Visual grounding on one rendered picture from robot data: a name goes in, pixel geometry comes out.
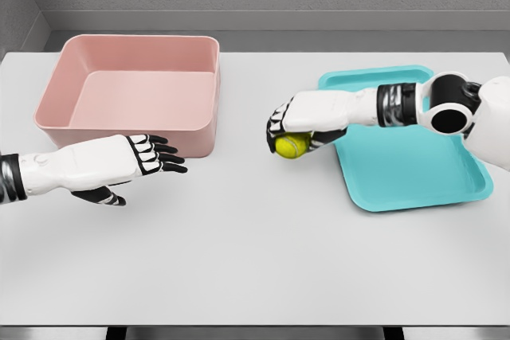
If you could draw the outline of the pink plastic basket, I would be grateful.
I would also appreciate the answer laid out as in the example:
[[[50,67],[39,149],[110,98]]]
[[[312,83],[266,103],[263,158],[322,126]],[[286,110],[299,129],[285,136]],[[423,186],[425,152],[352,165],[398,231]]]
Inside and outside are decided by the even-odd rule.
[[[147,133],[203,158],[214,149],[220,83],[212,37],[81,34],[64,44],[34,122],[58,147]]]

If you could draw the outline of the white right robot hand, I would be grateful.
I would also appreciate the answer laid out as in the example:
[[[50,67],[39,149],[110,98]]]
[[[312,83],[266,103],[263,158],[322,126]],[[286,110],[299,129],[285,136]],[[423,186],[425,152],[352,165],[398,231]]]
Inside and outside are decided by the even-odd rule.
[[[349,99],[345,91],[298,92],[269,117],[266,141],[270,151],[276,152],[276,140],[288,134],[308,135],[306,153],[344,137]]]

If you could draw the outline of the yellow tennis ball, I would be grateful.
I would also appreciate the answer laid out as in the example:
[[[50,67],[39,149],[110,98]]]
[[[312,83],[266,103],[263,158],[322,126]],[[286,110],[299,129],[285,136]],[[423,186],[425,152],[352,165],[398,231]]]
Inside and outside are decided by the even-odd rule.
[[[299,158],[308,151],[311,135],[309,133],[287,133],[275,140],[276,152],[283,158]]]

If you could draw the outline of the blue plastic tray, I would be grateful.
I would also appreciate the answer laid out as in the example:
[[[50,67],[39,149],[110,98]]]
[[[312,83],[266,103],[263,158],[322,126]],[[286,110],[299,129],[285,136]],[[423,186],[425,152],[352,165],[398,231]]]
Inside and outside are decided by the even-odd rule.
[[[334,146],[351,200],[370,212],[479,201],[493,191],[460,135],[353,124]]]

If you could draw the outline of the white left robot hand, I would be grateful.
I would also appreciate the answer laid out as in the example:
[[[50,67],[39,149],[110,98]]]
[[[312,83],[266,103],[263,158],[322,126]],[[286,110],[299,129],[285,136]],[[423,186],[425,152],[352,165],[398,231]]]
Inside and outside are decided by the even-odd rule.
[[[157,135],[113,135],[70,145],[63,153],[63,186],[73,196],[98,205],[126,205],[112,186],[151,174],[188,171],[178,150]]]

